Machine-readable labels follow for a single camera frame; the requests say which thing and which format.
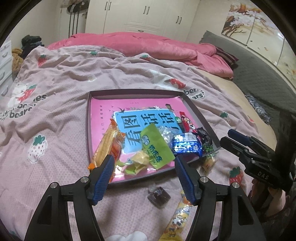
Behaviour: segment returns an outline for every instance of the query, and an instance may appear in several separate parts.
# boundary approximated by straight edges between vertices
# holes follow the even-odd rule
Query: drawer handle
[[[0,80],[3,80],[4,76],[5,76],[5,71],[3,72],[3,75],[2,75],[2,77],[0,78]]]
[[[4,90],[1,95],[5,96],[7,94],[7,92],[8,92],[8,89],[9,89],[9,86],[6,87],[6,90]]]

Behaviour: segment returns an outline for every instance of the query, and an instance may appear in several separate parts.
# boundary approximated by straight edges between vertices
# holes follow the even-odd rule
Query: maroon pillow
[[[238,61],[239,59],[236,58],[235,56],[233,56],[232,54],[229,54],[227,52],[225,52],[223,49],[216,47],[216,54],[219,55],[220,57],[222,57],[225,62],[229,65],[229,67],[231,67],[236,61]]]

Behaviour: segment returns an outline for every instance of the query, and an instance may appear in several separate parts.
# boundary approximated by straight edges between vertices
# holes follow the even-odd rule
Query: white drawer
[[[13,84],[12,75],[10,75],[0,85],[0,99],[7,94],[8,90],[12,84]]]
[[[0,67],[6,60],[8,60],[11,57],[11,41],[8,41],[7,43],[3,44],[0,48]]]
[[[12,73],[12,58],[7,60],[3,63],[3,65],[0,67],[0,85],[4,82],[4,80],[7,79],[8,76],[10,76]]]

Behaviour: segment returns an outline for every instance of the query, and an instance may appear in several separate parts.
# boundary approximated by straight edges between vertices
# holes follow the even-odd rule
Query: pink tray
[[[114,117],[114,114],[121,112],[118,115],[135,114],[135,111],[140,110],[153,110],[166,111],[170,113],[172,117],[180,117],[180,111],[191,119],[195,127],[203,127],[211,136],[213,140],[213,148],[216,151],[219,147],[219,140],[209,126],[203,115],[191,102],[191,100],[182,92],[178,91],[161,91],[161,90],[107,90],[107,91],[93,91],[90,92],[87,114],[86,114],[86,145],[88,151],[89,162],[93,153],[96,151],[102,137],[110,125],[110,118]],[[139,134],[131,136],[129,131],[131,129],[123,127],[120,128],[122,132],[129,134],[129,137],[134,139],[139,138]],[[122,153],[120,161],[126,162],[134,153]],[[188,162],[198,160],[196,155],[187,155]],[[111,184],[122,183],[126,181],[133,181],[143,179],[145,177],[154,176],[160,173],[169,172],[174,170],[174,161],[168,165],[156,170],[153,166],[148,166],[147,169],[142,170],[136,176],[125,175],[122,168],[117,167],[115,170],[115,177]]]

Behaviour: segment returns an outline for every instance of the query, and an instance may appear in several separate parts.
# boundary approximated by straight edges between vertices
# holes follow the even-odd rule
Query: red candy package
[[[184,125],[185,132],[197,133],[197,130],[191,120],[185,115],[184,112],[180,111],[181,120]]]

